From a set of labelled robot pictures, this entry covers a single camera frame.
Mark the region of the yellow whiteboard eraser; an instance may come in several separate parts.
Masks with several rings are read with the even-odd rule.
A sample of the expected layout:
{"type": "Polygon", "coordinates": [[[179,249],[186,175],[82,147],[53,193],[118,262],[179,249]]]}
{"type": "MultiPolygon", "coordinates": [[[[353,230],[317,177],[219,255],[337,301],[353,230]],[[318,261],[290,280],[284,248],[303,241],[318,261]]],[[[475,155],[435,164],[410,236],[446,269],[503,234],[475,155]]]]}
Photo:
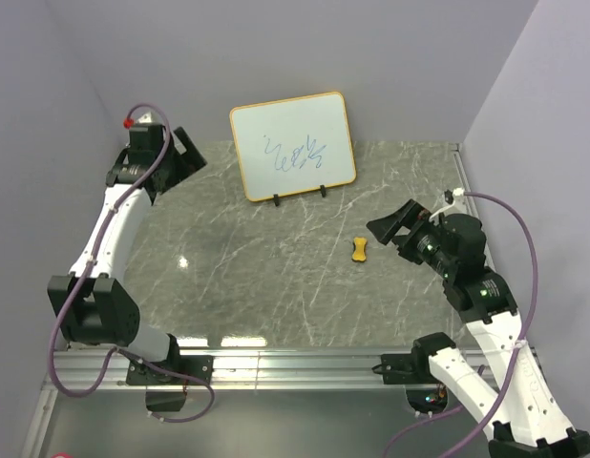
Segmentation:
{"type": "Polygon", "coordinates": [[[351,259],[355,262],[365,262],[367,260],[368,240],[364,237],[355,237],[352,243],[351,259]]]}

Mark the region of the wire whiteboard stand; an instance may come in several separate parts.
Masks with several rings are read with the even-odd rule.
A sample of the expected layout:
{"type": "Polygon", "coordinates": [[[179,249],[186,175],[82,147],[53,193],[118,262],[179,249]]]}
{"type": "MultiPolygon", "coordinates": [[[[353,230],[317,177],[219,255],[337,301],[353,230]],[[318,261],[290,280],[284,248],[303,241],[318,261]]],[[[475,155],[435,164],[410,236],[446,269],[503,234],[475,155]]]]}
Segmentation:
{"type": "Polygon", "coordinates": [[[327,187],[325,185],[321,184],[318,187],[298,191],[295,193],[290,193],[290,194],[285,194],[285,195],[274,194],[271,198],[271,201],[273,202],[273,204],[276,207],[279,207],[282,203],[283,198],[291,198],[291,197],[306,195],[306,194],[310,194],[310,193],[319,193],[322,196],[322,198],[325,198],[327,196],[327,187]]]}

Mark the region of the yellow framed whiteboard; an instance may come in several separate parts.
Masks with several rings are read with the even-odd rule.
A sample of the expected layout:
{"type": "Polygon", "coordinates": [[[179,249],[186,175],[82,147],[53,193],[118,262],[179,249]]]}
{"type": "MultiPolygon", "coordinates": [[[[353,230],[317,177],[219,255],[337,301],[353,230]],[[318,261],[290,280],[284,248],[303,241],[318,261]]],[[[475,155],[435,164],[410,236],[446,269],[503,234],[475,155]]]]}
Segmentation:
{"type": "Polygon", "coordinates": [[[339,92],[235,107],[229,114],[246,198],[270,200],[357,177],[346,101],[339,92]]]}

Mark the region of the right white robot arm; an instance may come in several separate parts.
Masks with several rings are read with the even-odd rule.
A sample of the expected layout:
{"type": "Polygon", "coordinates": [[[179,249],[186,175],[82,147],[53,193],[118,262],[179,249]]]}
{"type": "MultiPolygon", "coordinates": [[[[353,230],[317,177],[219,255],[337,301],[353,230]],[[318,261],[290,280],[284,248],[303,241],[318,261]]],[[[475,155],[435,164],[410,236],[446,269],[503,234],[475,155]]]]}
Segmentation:
{"type": "Polygon", "coordinates": [[[486,436],[493,457],[589,455],[590,434],[562,412],[526,340],[532,319],[520,316],[508,283],[486,262],[481,221],[445,209],[433,213],[410,199],[367,227],[380,243],[394,243],[401,258],[438,274],[495,378],[491,387],[444,333],[414,342],[411,375],[444,385],[477,422],[446,456],[478,434],[486,436]]]}

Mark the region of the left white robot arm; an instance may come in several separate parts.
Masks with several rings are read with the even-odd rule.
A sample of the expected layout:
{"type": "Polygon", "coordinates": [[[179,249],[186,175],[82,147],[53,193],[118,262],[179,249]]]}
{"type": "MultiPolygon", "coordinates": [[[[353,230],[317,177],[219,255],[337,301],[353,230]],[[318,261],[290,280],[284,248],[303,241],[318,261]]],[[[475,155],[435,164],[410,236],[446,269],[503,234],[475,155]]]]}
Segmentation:
{"type": "Polygon", "coordinates": [[[123,286],[138,228],[158,196],[206,164],[186,131],[127,120],[129,143],[106,177],[101,212],[83,252],[68,274],[51,277],[48,296],[56,316],[50,342],[112,344],[149,362],[162,384],[182,372],[174,336],[142,322],[123,286]]]}

